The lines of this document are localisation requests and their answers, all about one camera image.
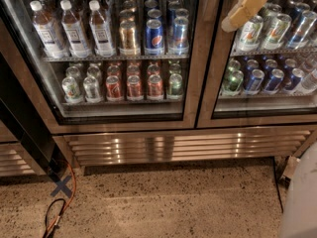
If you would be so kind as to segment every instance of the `electrical cable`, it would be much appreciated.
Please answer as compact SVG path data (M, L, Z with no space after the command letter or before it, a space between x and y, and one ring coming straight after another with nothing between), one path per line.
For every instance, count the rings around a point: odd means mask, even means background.
M280 210L281 210L281 213L283 213L284 212L284 208L283 208L283 204L281 202L280 192L279 192L279 188L278 188L275 157L272 157L272 161L273 161L273 173L274 173L275 187L276 187L276 191L277 191L277 196L278 196L278 201L279 201L279 205L280 205Z
M61 219L62 215L65 213L65 211L67 210L67 208L69 207L70 203L72 202L74 196L75 196L75 192L76 192L76 178L75 178L75 174L73 172L73 169L72 167L70 166L70 164L66 161L61 161L61 162L64 162L67 164L67 168L70 170L70 173L71 173L71 180L72 180L72 190L71 190L71 197L70 199L68 200L68 202L66 202L65 199L63 198L58 198L56 200L54 200L49 208L48 208L48 211L47 211L47 214L46 214L46 231L45 231L45 234L43 236L43 238L53 238L53 235L54 235L54 232L55 232L55 229L57 228L58 226L58 223L59 223L59 220ZM58 201L63 201L63 204L62 204L62 208L58 214L58 216L56 216L51 224L48 226L48 213L51 209L51 207L57 203Z

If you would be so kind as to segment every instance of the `ventilation grille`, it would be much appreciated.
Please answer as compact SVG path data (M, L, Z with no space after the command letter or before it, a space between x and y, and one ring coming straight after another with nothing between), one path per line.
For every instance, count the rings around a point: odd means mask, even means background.
M81 166L290 156L311 131L227 133L197 136L66 136Z
M0 145L0 177L44 174L20 144Z

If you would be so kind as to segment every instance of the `concrete floor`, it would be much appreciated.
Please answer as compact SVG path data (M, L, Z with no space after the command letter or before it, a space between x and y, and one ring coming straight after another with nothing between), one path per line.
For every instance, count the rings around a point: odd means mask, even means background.
M86 174L76 175L74 201L54 237L278 234L270 158L87 168ZM42 237L48 206L67 198L61 191L51 196L55 188L45 177L0 178L0 236Z

